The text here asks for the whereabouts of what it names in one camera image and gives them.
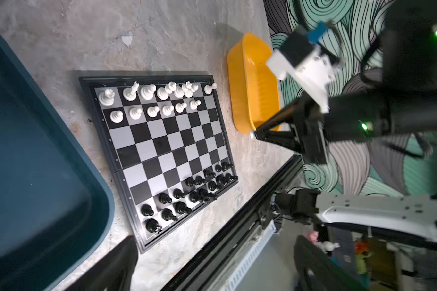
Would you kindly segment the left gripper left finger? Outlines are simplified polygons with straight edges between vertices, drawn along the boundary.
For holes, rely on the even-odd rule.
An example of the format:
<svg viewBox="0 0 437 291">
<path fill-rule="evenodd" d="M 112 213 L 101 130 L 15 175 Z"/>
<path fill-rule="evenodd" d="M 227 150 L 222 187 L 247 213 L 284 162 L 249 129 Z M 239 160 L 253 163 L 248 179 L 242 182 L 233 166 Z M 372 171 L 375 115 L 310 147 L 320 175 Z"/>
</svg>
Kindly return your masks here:
<svg viewBox="0 0 437 291">
<path fill-rule="evenodd" d="M 67 288 L 68 291 L 128 291 L 138 261 L 134 236 L 126 237 Z"/>
</svg>

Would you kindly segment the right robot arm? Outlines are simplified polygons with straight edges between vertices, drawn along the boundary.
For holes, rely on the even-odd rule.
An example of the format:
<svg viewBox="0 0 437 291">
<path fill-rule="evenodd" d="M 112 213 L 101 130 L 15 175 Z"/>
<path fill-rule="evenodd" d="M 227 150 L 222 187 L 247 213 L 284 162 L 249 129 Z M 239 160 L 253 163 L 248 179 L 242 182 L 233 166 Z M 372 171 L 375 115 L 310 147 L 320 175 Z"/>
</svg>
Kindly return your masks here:
<svg viewBox="0 0 437 291">
<path fill-rule="evenodd" d="M 340 143 L 379 146 L 411 158 L 426 158 L 430 144 L 424 133 L 437 133 L 437 1 L 395 1 L 385 26 L 365 52 L 360 79 L 367 88 L 331 98 L 323 70 L 341 59 L 323 54 L 316 38 L 332 28 L 319 23 L 293 32 L 267 61 L 278 79 L 291 76 L 304 89 L 255 131 L 260 141 L 302 155 L 304 161 L 326 165 L 329 148 Z M 413 135 L 422 154 L 392 143 Z M 362 198 L 359 206 L 339 205 L 321 191 L 304 190 L 284 206 L 298 221 L 316 219 L 340 229 L 373 230 L 391 239 L 437 251 L 437 194 L 414 209 L 410 198 Z"/>
</svg>

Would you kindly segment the black white chessboard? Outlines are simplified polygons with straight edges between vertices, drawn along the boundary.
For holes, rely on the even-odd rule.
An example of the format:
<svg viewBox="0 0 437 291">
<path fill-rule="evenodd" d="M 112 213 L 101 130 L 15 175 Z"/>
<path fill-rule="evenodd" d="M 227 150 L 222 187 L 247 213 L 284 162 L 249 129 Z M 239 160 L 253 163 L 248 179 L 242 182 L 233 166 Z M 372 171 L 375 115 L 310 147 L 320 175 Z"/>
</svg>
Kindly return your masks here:
<svg viewBox="0 0 437 291">
<path fill-rule="evenodd" d="M 133 82 L 133 95 L 127 98 L 133 100 L 140 81 L 170 83 L 175 86 L 177 81 L 208 82 L 212 85 L 214 79 L 211 75 L 79 78 L 99 139 L 109 161 L 110 171 L 128 214 L 138 249 L 140 252 L 145 252 L 213 201 L 199 207 L 197 212 L 151 239 L 143 235 L 137 206 L 153 194 L 169 189 L 215 163 L 226 158 L 232 164 L 234 161 L 216 92 L 213 96 L 219 113 L 217 122 L 189 127 L 188 118 L 180 116 L 134 126 L 109 128 L 96 101 L 94 88 L 103 84 L 111 87 Z M 237 177 L 236 181 L 219 192 L 218 197 L 234 187 L 238 181 Z"/>
</svg>

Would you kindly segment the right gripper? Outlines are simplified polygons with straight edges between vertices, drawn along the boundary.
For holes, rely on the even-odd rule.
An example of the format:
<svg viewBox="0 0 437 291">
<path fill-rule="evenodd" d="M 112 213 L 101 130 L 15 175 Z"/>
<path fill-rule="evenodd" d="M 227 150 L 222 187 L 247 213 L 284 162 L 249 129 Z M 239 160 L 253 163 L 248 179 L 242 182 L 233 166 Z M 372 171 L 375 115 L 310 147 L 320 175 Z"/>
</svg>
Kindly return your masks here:
<svg viewBox="0 0 437 291">
<path fill-rule="evenodd" d="M 293 132 L 275 132 L 281 124 L 288 124 Z M 322 114 L 307 93 L 258 126 L 254 135 L 259 141 L 301 154 L 307 164 L 318 165 L 328 163 L 329 143 L 350 139 L 349 128 L 335 114 Z"/>
</svg>

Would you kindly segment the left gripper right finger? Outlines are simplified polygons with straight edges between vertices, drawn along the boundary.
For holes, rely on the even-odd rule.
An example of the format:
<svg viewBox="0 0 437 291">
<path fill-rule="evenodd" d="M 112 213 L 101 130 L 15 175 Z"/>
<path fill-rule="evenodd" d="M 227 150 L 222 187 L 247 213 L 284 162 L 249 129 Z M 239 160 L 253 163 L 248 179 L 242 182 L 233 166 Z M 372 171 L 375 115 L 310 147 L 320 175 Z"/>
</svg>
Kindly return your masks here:
<svg viewBox="0 0 437 291">
<path fill-rule="evenodd" d="M 364 291 L 366 288 L 304 236 L 294 245 L 299 291 Z"/>
</svg>

